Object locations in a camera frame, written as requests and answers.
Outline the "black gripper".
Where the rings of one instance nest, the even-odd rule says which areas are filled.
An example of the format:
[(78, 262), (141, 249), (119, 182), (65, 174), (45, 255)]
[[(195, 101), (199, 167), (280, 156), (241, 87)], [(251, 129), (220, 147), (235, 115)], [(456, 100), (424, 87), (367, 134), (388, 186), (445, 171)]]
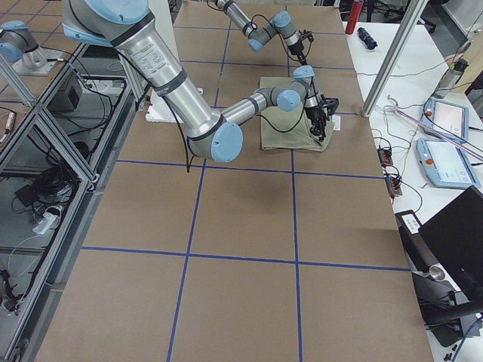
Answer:
[(297, 58), (300, 64), (307, 65), (306, 54), (304, 53), (303, 42), (309, 41), (309, 45), (314, 42), (312, 31), (304, 29), (303, 31), (295, 32), (288, 40), (288, 50), (293, 56)]
[(321, 142), (325, 139), (325, 127), (338, 106), (339, 99), (335, 97), (313, 96), (305, 102), (304, 111), (311, 122), (309, 132), (317, 141)]

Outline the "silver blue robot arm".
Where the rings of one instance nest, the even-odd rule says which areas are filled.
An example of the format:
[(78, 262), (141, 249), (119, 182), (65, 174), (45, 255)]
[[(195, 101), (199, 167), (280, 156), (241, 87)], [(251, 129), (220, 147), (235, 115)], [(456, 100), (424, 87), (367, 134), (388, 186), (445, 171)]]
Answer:
[(254, 51), (260, 51), (273, 38), (279, 37), (282, 47), (291, 60), (300, 65), (307, 65), (303, 41), (308, 39), (312, 44), (314, 38), (307, 30), (297, 30), (291, 15), (282, 11), (266, 18), (261, 14), (249, 17), (235, 1), (206, 1), (208, 7), (222, 11), (241, 30), (248, 40), (248, 46)]
[(266, 26), (259, 27), (236, 2), (215, 3), (242, 31), (253, 51), (280, 36), (300, 62), (289, 84), (258, 89), (220, 111), (208, 105), (159, 35), (147, 1), (84, 0), (64, 1), (62, 5), (65, 36), (85, 44), (111, 47), (126, 56), (174, 116), (186, 125), (186, 151), (195, 157), (221, 163), (234, 160), (242, 150), (241, 125), (273, 106), (285, 112), (302, 106), (311, 122), (310, 135), (318, 141), (326, 139), (327, 123), (339, 100), (325, 97), (318, 89), (314, 70), (303, 52), (303, 40), (311, 34), (298, 31), (287, 11), (272, 16)]

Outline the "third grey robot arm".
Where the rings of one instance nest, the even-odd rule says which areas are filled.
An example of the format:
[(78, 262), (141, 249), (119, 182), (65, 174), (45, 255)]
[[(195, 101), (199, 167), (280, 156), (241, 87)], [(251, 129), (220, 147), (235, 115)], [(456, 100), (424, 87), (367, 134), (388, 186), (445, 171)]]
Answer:
[(42, 47), (20, 20), (1, 25), (1, 55), (19, 75), (48, 75), (57, 63), (66, 60), (64, 51)]

